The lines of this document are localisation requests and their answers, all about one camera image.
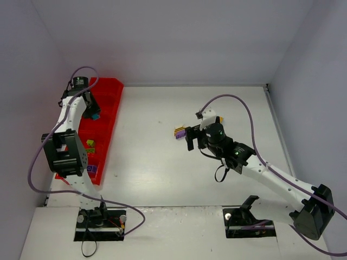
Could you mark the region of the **teal oval lego piece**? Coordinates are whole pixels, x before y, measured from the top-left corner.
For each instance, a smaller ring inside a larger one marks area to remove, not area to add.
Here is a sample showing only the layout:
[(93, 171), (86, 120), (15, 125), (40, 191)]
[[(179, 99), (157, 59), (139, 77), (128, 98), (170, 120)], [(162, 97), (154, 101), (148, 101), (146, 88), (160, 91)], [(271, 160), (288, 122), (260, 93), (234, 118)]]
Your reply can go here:
[(97, 119), (99, 119), (100, 118), (100, 115), (99, 114), (93, 114), (92, 115), (92, 119), (93, 120), (97, 120)]

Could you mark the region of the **small lime green lego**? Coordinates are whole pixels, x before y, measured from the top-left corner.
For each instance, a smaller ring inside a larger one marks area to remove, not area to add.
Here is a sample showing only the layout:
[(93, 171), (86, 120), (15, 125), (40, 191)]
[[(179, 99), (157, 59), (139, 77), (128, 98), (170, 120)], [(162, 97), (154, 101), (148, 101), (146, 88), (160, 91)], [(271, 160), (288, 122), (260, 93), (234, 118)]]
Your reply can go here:
[(88, 147), (94, 147), (95, 141), (92, 139), (87, 139), (86, 144), (88, 145)]

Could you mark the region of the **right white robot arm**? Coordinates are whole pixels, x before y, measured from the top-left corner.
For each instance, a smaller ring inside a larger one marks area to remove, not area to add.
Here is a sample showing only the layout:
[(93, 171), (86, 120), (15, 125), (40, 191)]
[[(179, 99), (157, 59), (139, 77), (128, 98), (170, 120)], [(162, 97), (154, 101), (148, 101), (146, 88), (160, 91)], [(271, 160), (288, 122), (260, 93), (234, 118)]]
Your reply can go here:
[(294, 226), (305, 237), (317, 241), (335, 214), (331, 190), (321, 184), (315, 187), (300, 181), (262, 162), (251, 147), (226, 136), (221, 123), (212, 123), (205, 129), (199, 125), (185, 129), (188, 150), (194, 148), (211, 151), (210, 158), (218, 160), (230, 170), (263, 184), (283, 199), (263, 199), (250, 195), (242, 205), (230, 213), (229, 224), (253, 229), (264, 220)]

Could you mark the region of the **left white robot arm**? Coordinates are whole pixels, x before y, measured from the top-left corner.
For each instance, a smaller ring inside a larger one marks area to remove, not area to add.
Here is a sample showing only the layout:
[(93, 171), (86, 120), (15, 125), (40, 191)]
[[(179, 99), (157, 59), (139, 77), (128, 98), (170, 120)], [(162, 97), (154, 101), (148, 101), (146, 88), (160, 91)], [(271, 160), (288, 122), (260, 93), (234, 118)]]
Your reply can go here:
[(79, 192), (78, 220), (88, 228), (100, 228), (107, 218), (107, 207), (88, 175), (88, 156), (78, 129), (81, 119), (96, 120), (101, 109), (90, 91), (80, 93), (89, 87), (87, 77), (74, 77), (71, 85), (71, 89), (63, 94), (58, 128), (48, 138), (44, 152), (50, 170)]

